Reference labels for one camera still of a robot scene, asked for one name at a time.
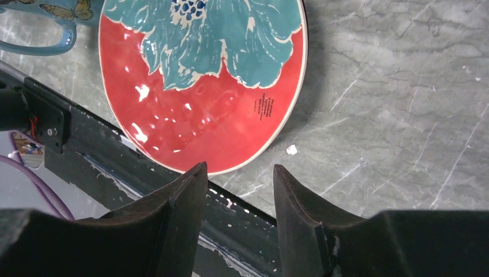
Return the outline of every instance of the teal flower design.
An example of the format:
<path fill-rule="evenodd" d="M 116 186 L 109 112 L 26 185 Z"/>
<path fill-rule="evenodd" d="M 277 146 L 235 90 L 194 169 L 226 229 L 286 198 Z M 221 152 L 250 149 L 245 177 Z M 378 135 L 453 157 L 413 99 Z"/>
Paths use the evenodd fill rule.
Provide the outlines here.
<path fill-rule="evenodd" d="M 164 89 L 186 89 L 229 73 L 246 87 L 270 87 L 292 55 L 301 26 L 298 0 L 106 0 L 103 14 L 145 37 L 149 72 L 161 68 Z"/>

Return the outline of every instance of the black cylinder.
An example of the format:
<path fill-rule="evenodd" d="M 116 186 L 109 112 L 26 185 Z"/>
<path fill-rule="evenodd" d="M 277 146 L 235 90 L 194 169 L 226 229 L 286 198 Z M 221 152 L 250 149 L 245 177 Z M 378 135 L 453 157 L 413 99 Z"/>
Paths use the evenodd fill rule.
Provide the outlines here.
<path fill-rule="evenodd" d="M 0 132 L 29 128 L 29 107 L 24 95 L 13 89 L 0 89 Z"/>

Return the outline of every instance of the red plate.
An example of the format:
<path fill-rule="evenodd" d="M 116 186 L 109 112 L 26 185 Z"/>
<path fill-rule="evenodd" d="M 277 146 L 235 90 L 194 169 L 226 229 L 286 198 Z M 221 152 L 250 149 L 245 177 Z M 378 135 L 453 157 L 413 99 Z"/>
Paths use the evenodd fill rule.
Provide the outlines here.
<path fill-rule="evenodd" d="M 158 164 L 184 172 L 206 161 L 209 175 L 238 169 L 270 145 L 294 107 L 306 70 L 304 30 L 305 19 L 292 35 L 292 56 L 270 88 L 244 87 L 223 63 L 218 77 L 164 91 L 161 73 L 148 75 L 141 57 L 144 34 L 102 15 L 99 47 L 107 99 L 126 136 Z"/>

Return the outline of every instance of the plate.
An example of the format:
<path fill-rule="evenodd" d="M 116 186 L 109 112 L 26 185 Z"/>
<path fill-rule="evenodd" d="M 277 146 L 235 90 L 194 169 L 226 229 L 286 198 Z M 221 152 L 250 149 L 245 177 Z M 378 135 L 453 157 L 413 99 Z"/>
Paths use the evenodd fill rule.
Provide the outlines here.
<path fill-rule="evenodd" d="M 158 164 L 209 175 L 260 155 L 304 79 L 301 0 L 106 0 L 99 53 L 125 135 Z"/>

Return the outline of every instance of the mug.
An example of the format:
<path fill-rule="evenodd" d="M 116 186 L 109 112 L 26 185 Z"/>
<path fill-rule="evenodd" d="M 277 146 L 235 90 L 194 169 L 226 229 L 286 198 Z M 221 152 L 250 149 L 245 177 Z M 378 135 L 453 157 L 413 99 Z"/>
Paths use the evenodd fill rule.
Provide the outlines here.
<path fill-rule="evenodd" d="M 0 50 L 23 55 L 52 56 L 68 52 L 76 41 L 76 25 L 99 25 L 103 0 L 0 0 L 0 13 L 8 9 L 53 18 L 63 28 L 61 40 L 46 47 L 29 47 L 0 40 Z"/>

